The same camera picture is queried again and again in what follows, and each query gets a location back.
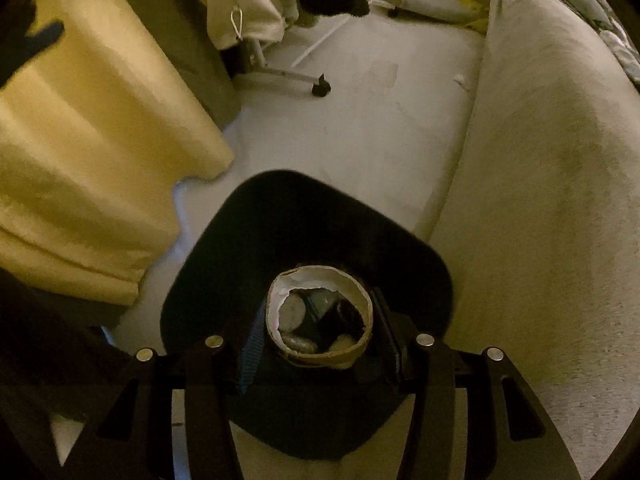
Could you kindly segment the white clothes rack base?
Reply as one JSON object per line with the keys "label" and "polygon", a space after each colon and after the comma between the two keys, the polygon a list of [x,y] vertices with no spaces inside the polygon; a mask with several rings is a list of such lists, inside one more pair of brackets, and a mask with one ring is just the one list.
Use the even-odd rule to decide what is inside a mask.
{"label": "white clothes rack base", "polygon": [[280,42],[271,44],[244,37],[240,46],[243,48],[245,73],[306,84],[313,96],[325,98],[332,90],[326,72],[320,68],[305,72],[303,64],[351,20],[350,15],[339,15],[319,18],[311,28],[293,25],[285,31]]}

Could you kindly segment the yellow curtain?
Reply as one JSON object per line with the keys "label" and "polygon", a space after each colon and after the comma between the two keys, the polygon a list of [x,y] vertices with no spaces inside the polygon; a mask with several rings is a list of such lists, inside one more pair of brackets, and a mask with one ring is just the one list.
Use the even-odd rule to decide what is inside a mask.
{"label": "yellow curtain", "polygon": [[179,235],[175,185],[233,154],[126,0],[36,3],[65,30],[1,92],[1,265],[129,306]]}

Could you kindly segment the torn cardboard tape roll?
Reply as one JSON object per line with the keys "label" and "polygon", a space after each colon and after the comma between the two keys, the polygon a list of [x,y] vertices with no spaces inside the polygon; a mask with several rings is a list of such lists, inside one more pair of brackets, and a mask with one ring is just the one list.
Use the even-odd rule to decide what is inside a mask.
{"label": "torn cardboard tape roll", "polygon": [[267,333],[295,365],[346,370],[367,349],[373,321],[370,292],[333,266],[285,271],[267,292]]}

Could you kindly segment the patterned blue white duvet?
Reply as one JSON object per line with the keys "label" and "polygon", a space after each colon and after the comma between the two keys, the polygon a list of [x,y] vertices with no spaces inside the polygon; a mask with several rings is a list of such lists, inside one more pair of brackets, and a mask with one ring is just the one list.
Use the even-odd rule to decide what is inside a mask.
{"label": "patterned blue white duvet", "polygon": [[616,60],[620,63],[620,66],[622,66],[627,77],[636,87],[639,87],[639,55],[634,52],[634,49],[628,47],[619,36],[616,36],[614,32],[610,32],[609,30],[600,30],[599,36],[608,47],[608,50],[610,50],[616,57]]}

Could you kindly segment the black trash bin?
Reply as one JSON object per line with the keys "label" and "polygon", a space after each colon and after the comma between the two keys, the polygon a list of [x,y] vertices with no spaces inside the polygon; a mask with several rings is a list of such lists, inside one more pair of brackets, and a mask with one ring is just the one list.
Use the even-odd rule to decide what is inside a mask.
{"label": "black trash bin", "polygon": [[340,460],[413,387],[416,337],[450,324],[442,258],[359,200],[291,170],[239,185],[160,315],[171,358],[220,380],[229,418],[302,460]]}

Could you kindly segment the grey floor cushion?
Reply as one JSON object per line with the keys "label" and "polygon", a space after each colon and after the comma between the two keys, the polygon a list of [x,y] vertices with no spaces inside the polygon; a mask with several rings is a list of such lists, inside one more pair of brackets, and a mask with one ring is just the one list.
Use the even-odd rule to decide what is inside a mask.
{"label": "grey floor cushion", "polygon": [[390,18],[397,18],[401,12],[425,16],[435,21],[463,25],[472,13],[459,0],[375,0],[385,2]]}

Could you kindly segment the yellow item on floor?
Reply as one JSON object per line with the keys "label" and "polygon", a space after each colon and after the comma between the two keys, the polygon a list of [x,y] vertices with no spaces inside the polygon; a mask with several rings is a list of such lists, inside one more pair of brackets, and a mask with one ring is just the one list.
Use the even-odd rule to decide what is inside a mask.
{"label": "yellow item on floor", "polygon": [[472,15],[463,23],[463,27],[485,36],[488,31],[489,8],[474,0],[459,0]]}

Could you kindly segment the grey bed mattress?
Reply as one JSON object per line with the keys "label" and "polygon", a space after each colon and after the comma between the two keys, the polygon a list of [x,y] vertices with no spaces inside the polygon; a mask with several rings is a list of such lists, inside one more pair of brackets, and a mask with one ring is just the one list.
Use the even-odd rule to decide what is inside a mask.
{"label": "grey bed mattress", "polygon": [[506,352],[582,477],[608,478],[639,411],[639,93],[562,0],[490,0],[431,244],[447,344]]}

